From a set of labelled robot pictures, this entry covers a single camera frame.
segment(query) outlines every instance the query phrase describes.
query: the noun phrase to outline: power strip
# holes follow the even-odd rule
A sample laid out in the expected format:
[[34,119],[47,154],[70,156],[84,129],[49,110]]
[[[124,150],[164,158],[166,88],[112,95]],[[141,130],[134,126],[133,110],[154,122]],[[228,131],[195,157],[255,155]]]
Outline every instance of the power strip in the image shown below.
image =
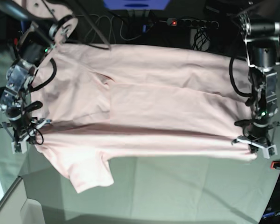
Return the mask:
[[216,21],[209,20],[195,20],[195,19],[177,19],[177,18],[169,18],[167,19],[167,25],[172,27],[188,27],[193,29],[198,28],[211,28],[218,29],[219,23]]

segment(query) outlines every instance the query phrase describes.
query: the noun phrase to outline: blue object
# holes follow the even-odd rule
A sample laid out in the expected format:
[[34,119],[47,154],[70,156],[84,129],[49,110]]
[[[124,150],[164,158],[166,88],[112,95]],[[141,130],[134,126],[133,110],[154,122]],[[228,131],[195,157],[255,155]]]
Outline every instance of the blue object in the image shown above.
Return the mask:
[[274,215],[275,215],[275,212],[273,211],[273,212],[269,212],[269,213],[264,214],[264,215],[262,216],[262,218],[268,218],[268,217],[272,217],[272,216],[274,216]]
[[27,30],[27,23],[24,21],[21,21],[21,30],[23,33],[25,33]]
[[104,0],[110,10],[164,10],[170,0]]

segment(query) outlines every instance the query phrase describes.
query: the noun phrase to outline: pink t-shirt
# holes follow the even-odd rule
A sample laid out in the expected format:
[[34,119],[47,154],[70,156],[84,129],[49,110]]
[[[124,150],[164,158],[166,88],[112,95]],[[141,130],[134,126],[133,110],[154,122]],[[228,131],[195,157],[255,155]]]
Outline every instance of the pink t-shirt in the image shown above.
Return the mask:
[[[199,155],[250,161],[234,122],[250,108],[233,90],[229,58],[151,46],[114,45],[111,51],[65,44],[54,56],[55,79],[32,93],[44,107],[38,118],[40,153],[78,193],[113,184],[108,160],[122,156]],[[34,85],[49,78],[40,68]],[[247,65],[235,61],[238,87],[249,92]]]

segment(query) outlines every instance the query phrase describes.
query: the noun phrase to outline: black wire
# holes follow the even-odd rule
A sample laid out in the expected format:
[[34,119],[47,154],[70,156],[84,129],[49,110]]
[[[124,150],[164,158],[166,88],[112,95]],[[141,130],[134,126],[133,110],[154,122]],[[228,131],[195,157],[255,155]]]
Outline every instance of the black wire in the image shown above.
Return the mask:
[[101,49],[101,50],[110,50],[109,48],[103,48],[103,47],[100,47],[100,46],[92,45],[90,43],[83,43],[83,42],[78,41],[78,40],[68,39],[66,42],[67,43],[84,44],[84,45],[87,45],[87,46],[90,46],[90,47],[93,47],[93,48],[97,48],[97,49]]
[[202,34],[204,35],[204,37],[205,37],[208,41],[210,41],[208,35],[205,34],[206,31],[208,31],[208,30],[207,30],[207,29],[204,29],[203,32],[202,32]]
[[41,146],[41,145],[43,144],[43,142],[44,142],[43,135],[42,135],[41,131],[40,131],[40,130],[38,130],[37,128],[33,127],[33,129],[34,129],[34,130],[36,130],[36,132],[38,132],[38,133],[39,133],[39,135],[40,135],[40,136],[41,136],[41,138],[42,138],[42,142],[41,142],[41,143],[39,143],[39,142],[37,142],[37,141],[34,141],[34,143],[35,143],[35,144],[37,144],[37,145],[40,145],[40,146]]
[[205,38],[204,41],[203,41],[202,44],[201,44],[200,50],[202,50],[202,47],[206,44],[207,41],[208,41],[208,39]]
[[210,41],[209,37],[206,36],[206,35],[204,34],[204,32],[203,32],[203,35],[205,36],[205,39],[204,39],[204,41],[203,41],[203,43],[202,43],[202,47],[206,44],[207,41]]
[[119,18],[121,21],[123,21],[126,24],[127,27],[129,26],[129,24],[120,15],[117,15],[117,14],[111,12],[111,11],[108,11],[108,13],[115,16],[116,18]]
[[200,40],[198,43],[197,43],[197,40],[198,40],[200,37],[202,37],[202,35],[203,35],[203,30],[202,30],[202,29],[196,32],[196,34],[195,34],[195,36],[194,36],[194,43],[193,43],[193,44],[194,44],[194,47],[193,47],[193,50],[195,50],[195,48],[196,48],[196,50],[199,50],[198,44],[199,44],[200,42],[203,42],[203,40]]
[[32,87],[30,92],[35,92],[35,91],[40,90],[41,88],[45,87],[47,84],[52,82],[52,80],[55,78],[56,73],[57,73],[56,62],[55,62],[55,60],[53,58],[51,58],[50,62],[52,64],[52,66],[53,66],[53,73],[52,73],[51,77],[47,81],[45,81],[44,83],[38,85],[37,87],[35,87],[35,88]]
[[230,82],[231,82],[231,85],[234,89],[234,91],[240,95],[241,97],[252,97],[252,94],[251,93],[243,93],[241,92],[240,90],[238,90],[236,84],[235,84],[235,81],[234,81],[234,77],[233,77],[233,62],[234,62],[234,59],[235,59],[235,56],[236,56],[236,53],[237,53],[237,50],[235,51],[235,54],[234,56],[232,56],[232,58],[230,59],[230,62],[229,62],[229,77],[230,77]]
[[203,43],[203,37],[202,37],[203,35],[202,35],[202,32],[199,32],[199,34],[200,34],[200,35],[199,35],[199,36],[197,37],[197,39],[196,39],[196,41],[198,41],[198,40],[200,39],[199,42],[196,44],[196,46],[198,47],[197,50],[201,50],[201,45],[200,45],[200,47],[199,47],[199,44],[200,44],[200,43]]
[[29,138],[32,140],[32,136],[30,135],[26,125],[25,125],[25,121],[24,121],[24,116],[23,116],[23,113],[24,113],[24,98],[21,96],[21,99],[22,99],[22,103],[21,103],[21,122],[22,122],[22,125],[26,131],[26,134],[29,135]]
[[32,138],[32,136],[30,135],[30,132],[28,131],[28,129],[25,125],[24,116],[23,116],[23,114],[24,114],[24,110],[23,110],[24,109],[24,98],[21,96],[21,99],[22,99],[22,103],[21,103],[21,122],[22,122],[22,125],[23,125],[24,129],[25,129],[25,132],[26,132],[27,135],[29,135],[29,138],[32,141],[32,144],[42,145],[43,142],[44,142],[44,138],[43,138],[43,135],[42,135],[41,131],[38,130],[37,128],[35,128],[35,127],[32,128],[34,130],[34,135],[35,136],[36,136],[36,134],[35,134],[35,130],[36,130],[36,132],[38,132],[39,135],[42,137],[42,142],[39,143]]
[[94,31],[97,33],[99,38],[102,40],[102,42],[108,46],[108,49],[111,50],[111,44],[107,40],[107,38],[104,36],[104,34],[100,31],[100,29],[97,27],[96,23],[92,21],[91,17],[89,16],[88,12],[85,10],[85,7],[81,4],[79,0],[72,1],[75,4],[75,7],[79,9],[79,11],[84,16],[87,23],[91,26],[91,28],[94,29]]

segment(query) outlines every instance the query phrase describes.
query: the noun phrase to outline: metal rod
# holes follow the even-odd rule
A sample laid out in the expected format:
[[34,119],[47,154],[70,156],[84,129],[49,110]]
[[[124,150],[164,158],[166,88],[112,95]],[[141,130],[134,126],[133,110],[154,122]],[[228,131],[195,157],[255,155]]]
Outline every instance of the metal rod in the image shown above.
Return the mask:
[[99,30],[97,25],[92,21],[89,14],[86,12],[86,10],[83,8],[81,3],[78,0],[73,1],[75,2],[76,6],[79,8],[82,15],[85,17],[86,21],[92,26],[92,28],[97,32],[98,36],[101,38],[101,40],[108,46],[109,49],[111,49],[111,44],[108,42],[107,38],[103,35],[103,33]]
[[41,0],[43,2],[43,4],[45,5],[45,7],[47,8],[47,10],[49,11],[49,13],[53,16],[54,22],[55,24],[58,24],[58,19],[55,17],[54,13],[52,12],[52,10],[48,7],[48,5],[46,4],[46,2],[44,0]]

